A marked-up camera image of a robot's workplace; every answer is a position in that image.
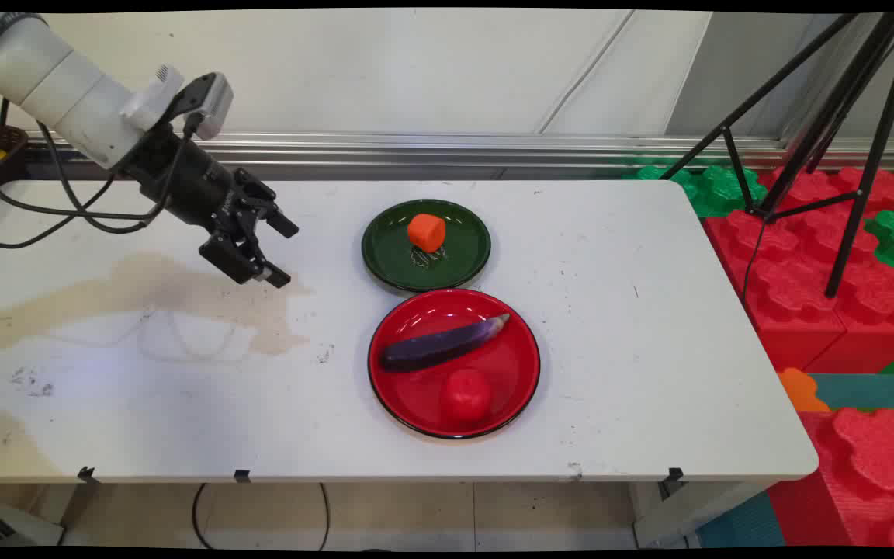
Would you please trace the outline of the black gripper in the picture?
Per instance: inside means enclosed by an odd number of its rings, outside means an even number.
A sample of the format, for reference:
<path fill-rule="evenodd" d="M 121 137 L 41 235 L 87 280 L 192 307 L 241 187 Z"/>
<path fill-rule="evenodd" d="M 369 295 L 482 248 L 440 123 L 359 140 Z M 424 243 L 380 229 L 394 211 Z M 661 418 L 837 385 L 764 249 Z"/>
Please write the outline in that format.
<path fill-rule="evenodd" d="M 233 223 L 238 212 L 255 214 L 285 238 L 300 231 L 262 180 L 245 168 L 228 170 L 194 141 L 175 134 L 170 124 L 144 135 L 122 163 L 122 173 L 138 181 L 146 198 L 156 203 L 165 196 L 165 211 L 209 233 L 219 225 L 227 233 L 238 232 Z M 291 282 L 288 273 L 264 258 L 255 239 L 213 232 L 199 254 L 237 284 L 255 280 L 281 289 Z"/>

